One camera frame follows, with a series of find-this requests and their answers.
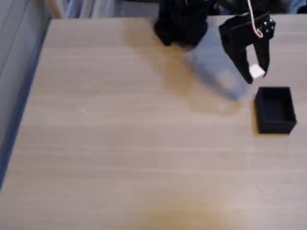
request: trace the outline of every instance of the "table surface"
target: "table surface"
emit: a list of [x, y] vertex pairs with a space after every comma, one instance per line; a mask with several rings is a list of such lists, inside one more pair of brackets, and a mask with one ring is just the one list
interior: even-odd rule
[[[52, 21], [0, 229], [306, 229], [307, 18], [274, 18], [269, 74], [252, 86], [221, 48], [225, 17], [190, 51], [147, 19]], [[259, 86], [291, 87], [290, 136], [257, 134]]]

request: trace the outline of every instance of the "open black box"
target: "open black box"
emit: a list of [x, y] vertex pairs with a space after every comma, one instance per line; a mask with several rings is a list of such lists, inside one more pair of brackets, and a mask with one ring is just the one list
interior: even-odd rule
[[260, 87], [255, 106], [259, 133], [290, 134], [296, 125], [289, 87]]

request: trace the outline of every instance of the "blurred robot arm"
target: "blurred robot arm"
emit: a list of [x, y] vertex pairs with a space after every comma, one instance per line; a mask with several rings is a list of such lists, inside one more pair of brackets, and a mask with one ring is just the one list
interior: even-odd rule
[[195, 46], [207, 32], [207, 15], [216, 3], [236, 14], [219, 27], [221, 40], [227, 55], [251, 84], [257, 74], [249, 66], [246, 47], [254, 45], [263, 76], [270, 64], [269, 42], [276, 23], [270, 18], [268, 0], [162, 0], [154, 30], [166, 46], [174, 41]]

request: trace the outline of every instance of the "cable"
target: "cable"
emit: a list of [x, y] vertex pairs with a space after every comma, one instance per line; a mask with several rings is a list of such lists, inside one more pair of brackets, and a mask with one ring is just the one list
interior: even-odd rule
[[253, 31], [258, 38], [263, 38], [262, 31], [260, 29], [256, 28], [256, 26], [255, 26], [254, 12], [253, 12], [253, 8], [251, 6], [251, 0], [247, 0], [247, 1], [248, 1], [248, 8], [249, 8], [249, 13], [250, 13], [250, 17], [251, 17], [251, 25], [253, 27]]

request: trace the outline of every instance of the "small white cube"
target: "small white cube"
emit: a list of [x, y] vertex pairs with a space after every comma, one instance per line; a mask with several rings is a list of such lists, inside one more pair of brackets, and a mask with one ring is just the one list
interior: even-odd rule
[[258, 64], [249, 66], [249, 72], [253, 79], [263, 78], [265, 75], [265, 71]]

